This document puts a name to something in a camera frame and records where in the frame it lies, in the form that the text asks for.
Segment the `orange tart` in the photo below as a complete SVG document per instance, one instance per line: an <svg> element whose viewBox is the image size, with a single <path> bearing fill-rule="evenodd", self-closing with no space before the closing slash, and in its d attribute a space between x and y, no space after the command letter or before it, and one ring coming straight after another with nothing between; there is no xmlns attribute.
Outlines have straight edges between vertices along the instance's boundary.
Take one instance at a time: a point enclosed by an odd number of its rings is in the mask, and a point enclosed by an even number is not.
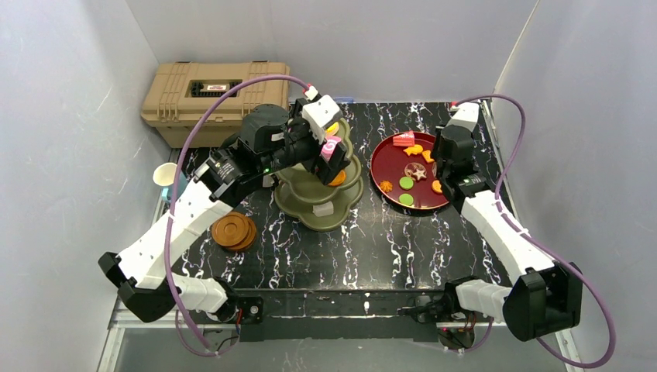
<svg viewBox="0 0 657 372"><path fill-rule="evenodd" d="M328 183L328 186L330 187L338 187L342 185L346 180L346 172L344 170L341 170L336 177Z"/></svg>

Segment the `pink swirl roll cake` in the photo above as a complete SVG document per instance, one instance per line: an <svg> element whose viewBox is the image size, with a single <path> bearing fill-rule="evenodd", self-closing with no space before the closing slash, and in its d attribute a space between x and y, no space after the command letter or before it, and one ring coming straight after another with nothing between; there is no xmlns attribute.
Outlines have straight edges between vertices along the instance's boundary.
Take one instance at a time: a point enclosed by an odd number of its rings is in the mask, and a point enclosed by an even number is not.
<svg viewBox="0 0 657 372"><path fill-rule="evenodd" d="M321 157L327 163L337 164L344 158L342 139L338 136L327 136L321 149Z"/></svg>

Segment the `white cream cake piece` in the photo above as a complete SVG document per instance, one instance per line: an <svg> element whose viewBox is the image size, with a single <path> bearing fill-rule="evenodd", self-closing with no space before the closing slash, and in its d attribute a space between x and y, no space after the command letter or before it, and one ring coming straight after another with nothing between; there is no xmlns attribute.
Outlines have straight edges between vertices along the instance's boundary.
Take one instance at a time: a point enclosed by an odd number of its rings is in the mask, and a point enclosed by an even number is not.
<svg viewBox="0 0 657 372"><path fill-rule="evenodd" d="M332 201L327 201L320 205L314 205L312 207L312 212L317 217L326 217L335 212L335 207Z"/></svg>

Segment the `green three-tier dessert stand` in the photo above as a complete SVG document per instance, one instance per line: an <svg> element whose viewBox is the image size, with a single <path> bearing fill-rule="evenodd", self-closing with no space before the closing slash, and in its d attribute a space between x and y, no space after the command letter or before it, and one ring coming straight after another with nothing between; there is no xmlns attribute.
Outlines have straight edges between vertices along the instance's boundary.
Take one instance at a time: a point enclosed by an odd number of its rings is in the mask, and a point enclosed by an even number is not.
<svg viewBox="0 0 657 372"><path fill-rule="evenodd" d="M336 135L346 144L346 155L349 157L349 164L345 168L346 179L340 185L323 185L302 164L275 174L279 184L273 196L279 209L314 231L328 232L338 228L347 220L350 210L363 195L362 166L353 153L350 132L348 122L340 119Z"/></svg>

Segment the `yellow frosted donut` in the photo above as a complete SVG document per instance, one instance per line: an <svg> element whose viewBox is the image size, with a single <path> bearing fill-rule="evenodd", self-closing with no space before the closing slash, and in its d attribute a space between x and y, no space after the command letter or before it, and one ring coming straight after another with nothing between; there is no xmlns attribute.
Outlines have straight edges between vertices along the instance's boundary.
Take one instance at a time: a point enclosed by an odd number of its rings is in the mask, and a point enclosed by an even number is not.
<svg viewBox="0 0 657 372"><path fill-rule="evenodd" d="M327 136L334 136L339 131L339 122L334 122L325 131Z"/></svg>

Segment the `star shaped cookie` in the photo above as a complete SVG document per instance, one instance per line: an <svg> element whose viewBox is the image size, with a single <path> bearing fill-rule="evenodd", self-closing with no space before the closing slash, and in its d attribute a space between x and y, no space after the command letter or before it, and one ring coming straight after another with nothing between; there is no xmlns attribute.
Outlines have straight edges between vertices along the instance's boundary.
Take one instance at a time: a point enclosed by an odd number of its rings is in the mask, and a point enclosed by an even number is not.
<svg viewBox="0 0 657 372"><path fill-rule="evenodd" d="M421 181L426 179L426 169L422 165L420 167L412 167L409 169L408 174L415 181Z"/></svg>

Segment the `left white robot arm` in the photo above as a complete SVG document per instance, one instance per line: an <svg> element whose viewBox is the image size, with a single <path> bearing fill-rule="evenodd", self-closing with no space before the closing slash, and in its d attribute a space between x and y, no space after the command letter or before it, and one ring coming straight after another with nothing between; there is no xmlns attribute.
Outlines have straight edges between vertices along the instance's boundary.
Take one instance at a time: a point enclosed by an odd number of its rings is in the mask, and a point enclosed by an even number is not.
<svg viewBox="0 0 657 372"><path fill-rule="evenodd" d="M327 186L349 165L348 148L328 148L330 125L343 117L329 97L298 99L292 110L258 105L239 133L196 169L168 213L119 253L104 253L98 265L117 287L121 302L139 320L154 322L173 309L203 311L222 320L247 315L256 297L237 294L218 277L174 274L174 263L216 221L233 217L263 179L296 165Z"/></svg>

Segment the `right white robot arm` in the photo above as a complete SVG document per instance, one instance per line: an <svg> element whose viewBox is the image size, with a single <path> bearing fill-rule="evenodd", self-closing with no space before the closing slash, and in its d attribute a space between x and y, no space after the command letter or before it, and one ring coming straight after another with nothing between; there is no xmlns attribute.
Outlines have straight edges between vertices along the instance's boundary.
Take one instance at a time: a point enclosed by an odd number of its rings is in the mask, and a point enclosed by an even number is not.
<svg viewBox="0 0 657 372"><path fill-rule="evenodd" d="M580 323L583 282L578 268L560 263L514 229L515 219L496 199L494 186L473 159L471 130L447 125L439 130L432 156L435 172L449 203L472 224L504 265L510 287L474 276L445 284L441 295L422 295L397 310L418 323L448 315L478 312L504 322L520 341L573 328Z"/></svg>

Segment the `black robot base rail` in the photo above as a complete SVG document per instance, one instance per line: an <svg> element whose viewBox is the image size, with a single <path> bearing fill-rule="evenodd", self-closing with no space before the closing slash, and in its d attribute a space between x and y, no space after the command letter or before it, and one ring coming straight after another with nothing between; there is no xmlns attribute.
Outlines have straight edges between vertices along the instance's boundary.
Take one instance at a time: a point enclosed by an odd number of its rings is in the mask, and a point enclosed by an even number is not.
<svg viewBox="0 0 657 372"><path fill-rule="evenodd" d="M424 290L241 289L218 312L193 318L202 326L238 326L245 342L411 339L450 349L472 346L482 316L451 314L441 297L441 291Z"/></svg>

